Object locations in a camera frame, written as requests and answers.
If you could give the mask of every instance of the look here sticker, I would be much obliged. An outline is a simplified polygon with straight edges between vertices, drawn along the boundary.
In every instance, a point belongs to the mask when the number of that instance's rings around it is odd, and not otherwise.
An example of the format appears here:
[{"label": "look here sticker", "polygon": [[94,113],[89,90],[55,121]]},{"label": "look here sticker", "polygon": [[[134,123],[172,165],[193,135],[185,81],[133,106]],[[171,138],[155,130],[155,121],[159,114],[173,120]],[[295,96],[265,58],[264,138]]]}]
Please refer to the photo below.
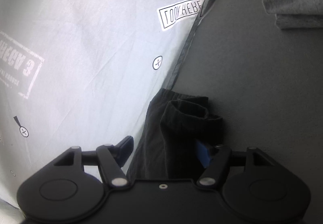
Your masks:
[{"label": "look here sticker", "polygon": [[28,99],[44,59],[0,31],[0,83]]},{"label": "look here sticker", "polygon": [[200,11],[202,12],[204,1],[205,0],[184,0],[158,8],[157,14],[161,24],[161,29],[163,31],[167,31],[172,28],[175,23],[183,19],[193,17]]}]

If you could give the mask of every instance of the metal pin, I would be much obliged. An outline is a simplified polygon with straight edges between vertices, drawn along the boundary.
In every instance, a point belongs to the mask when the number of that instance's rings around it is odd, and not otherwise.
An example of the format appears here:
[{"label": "metal pin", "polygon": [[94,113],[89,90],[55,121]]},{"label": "metal pin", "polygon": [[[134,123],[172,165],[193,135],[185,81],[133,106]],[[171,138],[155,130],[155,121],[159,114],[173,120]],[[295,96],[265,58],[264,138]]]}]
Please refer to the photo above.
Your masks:
[{"label": "metal pin", "polygon": [[160,189],[166,189],[166,188],[168,188],[168,185],[166,185],[166,184],[160,184],[159,185],[159,188]]},{"label": "metal pin", "polygon": [[117,177],[117,178],[114,178],[111,181],[111,184],[114,185],[114,186],[117,186],[117,187],[121,187],[121,186],[127,185],[128,184],[128,180],[125,179],[125,178],[122,178],[122,177]]},{"label": "metal pin", "polygon": [[199,180],[199,183],[203,186],[212,186],[215,184],[215,179],[212,177],[204,177]]}]

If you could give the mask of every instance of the folded black shirt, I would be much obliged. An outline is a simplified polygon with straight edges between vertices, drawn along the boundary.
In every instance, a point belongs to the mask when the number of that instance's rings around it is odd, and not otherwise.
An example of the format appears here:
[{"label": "folded black shirt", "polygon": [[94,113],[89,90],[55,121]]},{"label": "folded black shirt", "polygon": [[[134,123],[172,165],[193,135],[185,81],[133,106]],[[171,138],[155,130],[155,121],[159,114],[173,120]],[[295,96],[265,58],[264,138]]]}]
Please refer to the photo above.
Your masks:
[{"label": "folded black shirt", "polygon": [[127,172],[129,180],[197,180],[204,171],[196,139],[219,143],[222,119],[208,111],[208,98],[161,89],[150,102],[144,130]]}]

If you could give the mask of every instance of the gray bed sheet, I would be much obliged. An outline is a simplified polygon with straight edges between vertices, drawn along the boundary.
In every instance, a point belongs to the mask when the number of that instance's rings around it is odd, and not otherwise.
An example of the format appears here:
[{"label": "gray bed sheet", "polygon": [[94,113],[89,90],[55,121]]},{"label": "gray bed sheet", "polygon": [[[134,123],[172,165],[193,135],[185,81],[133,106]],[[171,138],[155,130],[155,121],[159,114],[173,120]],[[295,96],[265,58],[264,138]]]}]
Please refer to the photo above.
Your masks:
[{"label": "gray bed sheet", "polygon": [[281,31],[261,0],[215,0],[198,26],[173,90],[208,96],[225,143],[257,146],[301,177],[323,222],[323,30]]}]

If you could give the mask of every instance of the circular pad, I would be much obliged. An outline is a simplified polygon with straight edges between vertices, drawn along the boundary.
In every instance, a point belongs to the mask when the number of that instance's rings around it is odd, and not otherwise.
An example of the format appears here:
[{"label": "circular pad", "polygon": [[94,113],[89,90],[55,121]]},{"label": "circular pad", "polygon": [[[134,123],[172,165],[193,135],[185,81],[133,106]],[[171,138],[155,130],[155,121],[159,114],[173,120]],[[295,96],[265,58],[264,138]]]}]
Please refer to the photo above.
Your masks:
[{"label": "circular pad", "polygon": [[250,185],[250,193],[261,200],[277,201],[287,195],[287,190],[276,180],[264,179],[253,182]]},{"label": "circular pad", "polygon": [[40,187],[40,194],[44,199],[48,200],[66,200],[76,194],[77,185],[67,179],[55,179],[44,183]]}]

